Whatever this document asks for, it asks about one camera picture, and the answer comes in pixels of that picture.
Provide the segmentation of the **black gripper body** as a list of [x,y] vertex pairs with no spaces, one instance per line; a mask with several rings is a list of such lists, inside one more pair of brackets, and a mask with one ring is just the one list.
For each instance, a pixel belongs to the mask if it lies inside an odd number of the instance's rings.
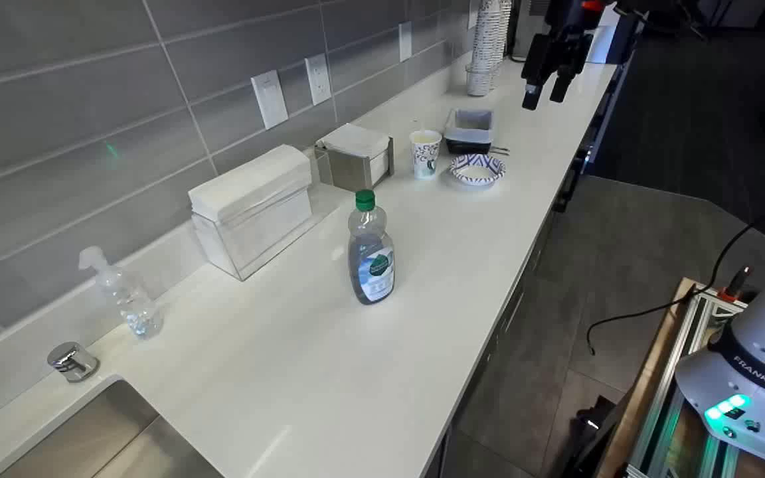
[[534,35],[525,72],[579,73],[598,27],[598,0],[550,0],[545,20],[547,29]]

